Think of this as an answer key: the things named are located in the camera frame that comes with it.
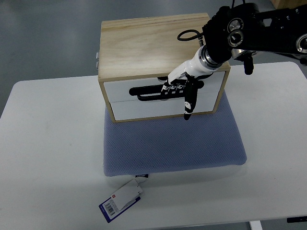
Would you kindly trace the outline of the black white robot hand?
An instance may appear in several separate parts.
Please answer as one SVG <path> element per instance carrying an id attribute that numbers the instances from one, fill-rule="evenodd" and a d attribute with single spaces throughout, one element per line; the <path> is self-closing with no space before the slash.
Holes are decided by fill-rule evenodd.
<path id="1" fill-rule="evenodd" d="M 222 63 L 215 62 L 210 56 L 206 45 L 201 46 L 192 59 L 189 59 L 169 73 L 163 84 L 161 94 L 166 95 L 178 80 L 185 80 L 184 88 L 184 119 L 189 120 L 197 103 L 198 81 L 211 76 Z"/>

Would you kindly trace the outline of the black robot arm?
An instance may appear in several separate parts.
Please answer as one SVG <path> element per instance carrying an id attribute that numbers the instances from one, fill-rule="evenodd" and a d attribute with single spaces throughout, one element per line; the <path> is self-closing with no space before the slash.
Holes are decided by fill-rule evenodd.
<path id="1" fill-rule="evenodd" d="M 255 3 L 223 6 L 203 27 L 202 32 L 186 30 L 177 39 L 198 39 L 206 45 L 211 64 L 229 59 L 244 63 L 247 75 L 253 72 L 253 53 L 272 52 L 307 64 L 307 7 L 259 12 Z"/>

